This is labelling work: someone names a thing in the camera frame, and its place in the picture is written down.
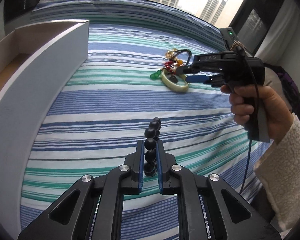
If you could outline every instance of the striped bedsheet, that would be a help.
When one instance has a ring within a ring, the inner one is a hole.
[[[22,229],[82,175],[105,175],[121,165],[154,117],[161,118],[160,139],[178,164],[200,175],[216,172],[237,190],[241,186],[248,140],[243,128],[233,122],[228,96],[203,84],[191,84],[188,92],[176,93],[161,80],[149,78],[166,61],[168,49],[187,48],[193,54],[221,51],[218,30],[191,17],[186,21],[188,30],[201,25],[201,33],[184,34],[186,24],[181,22],[183,35],[177,35],[177,26],[169,32],[166,26],[151,28],[144,18],[140,24],[127,20],[131,14],[137,19],[136,12],[145,6],[162,19],[176,9],[171,12],[144,0],[141,5],[140,0],[99,1],[44,1],[32,13],[32,22],[87,18],[91,23],[88,59],[56,98],[34,141],[22,187]],[[104,16],[100,12],[107,13],[109,3],[113,15],[106,23],[100,20]],[[131,8],[124,17],[117,17],[122,5]],[[247,200],[260,188],[252,167],[267,147],[253,142],[243,193]],[[144,177],[142,193],[124,199],[122,240],[178,239],[177,199],[160,195],[157,176]]]

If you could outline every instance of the open box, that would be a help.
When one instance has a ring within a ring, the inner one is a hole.
[[[89,21],[26,25],[0,41],[0,223],[16,239],[33,141],[53,101],[88,56]]]

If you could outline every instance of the silver screw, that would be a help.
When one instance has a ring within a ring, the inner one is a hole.
[[[89,182],[91,180],[91,176],[90,175],[83,175],[81,180],[83,182]]]
[[[130,169],[130,167],[128,166],[128,165],[121,165],[120,167],[119,167],[119,169],[120,169],[120,171],[128,171],[129,169]]]
[[[180,171],[182,169],[182,167],[178,164],[172,165],[171,167],[174,171]]]
[[[220,179],[220,177],[218,174],[211,174],[210,179],[213,181],[218,181]]]

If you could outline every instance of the beige sherpa jacket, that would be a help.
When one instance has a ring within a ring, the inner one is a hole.
[[[300,121],[294,122],[283,140],[272,143],[254,166],[282,230],[300,217]]]

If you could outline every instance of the human hand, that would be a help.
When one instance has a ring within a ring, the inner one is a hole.
[[[269,137],[278,144],[289,131],[294,117],[282,98],[271,87],[258,86],[258,89],[259,98],[265,105]],[[254,112],[254,108],[244,104],[243,98],[256,98],[256,89],[254,85],[248,85],[235,87],[234,91],[235,93],[232,93],[227,85],[221,87],[221,92],[230,94],[229,102],[234,121],[244,125],[249,120],[249,115]]]

